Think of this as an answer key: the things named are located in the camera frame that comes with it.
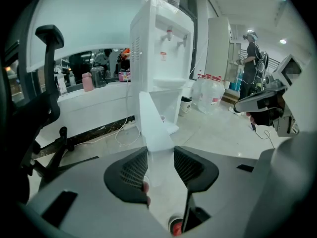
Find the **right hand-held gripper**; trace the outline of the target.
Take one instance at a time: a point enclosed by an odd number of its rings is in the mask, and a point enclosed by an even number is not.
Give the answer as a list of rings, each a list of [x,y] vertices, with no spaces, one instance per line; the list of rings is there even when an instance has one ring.
[[[279,137],[305,136],[294,114],[291,102],[285,94],[303,72],[302,66],[293,55],[287,56],[278,68],[265,78],[264,90],[235,103],[238,112],[251,113],[252,128],[256,125],[272,126]]]

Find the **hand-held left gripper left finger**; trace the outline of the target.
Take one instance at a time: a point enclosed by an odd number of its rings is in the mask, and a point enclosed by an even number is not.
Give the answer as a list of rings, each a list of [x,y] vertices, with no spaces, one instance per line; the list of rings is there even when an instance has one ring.
[[[104,183],[118,199],[127,203],[148,203],[144,176],[148,169],[148,150],[142,147],[115,161],[104,173]]]

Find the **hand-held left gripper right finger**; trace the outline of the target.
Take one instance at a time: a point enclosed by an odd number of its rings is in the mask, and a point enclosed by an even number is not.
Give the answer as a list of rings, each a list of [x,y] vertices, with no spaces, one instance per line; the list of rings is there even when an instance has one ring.
[[[174,167],[187,188],[182,222],[182,233],[185,233],[211,218],[196,205],[193,194],[207,191],[217,180],[219,169],[213,162],[180,146],[174,147]]]

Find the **person's left hand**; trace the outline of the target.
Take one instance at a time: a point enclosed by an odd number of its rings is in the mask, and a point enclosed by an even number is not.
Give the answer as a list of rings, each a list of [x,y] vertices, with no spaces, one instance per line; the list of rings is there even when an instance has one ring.
[[[147,195],[149,192],[149,184],[147,182],[143,182],[143,192]],[[151,203],[151,199],[149,196],[147,196],[147,207],[149,207]]]

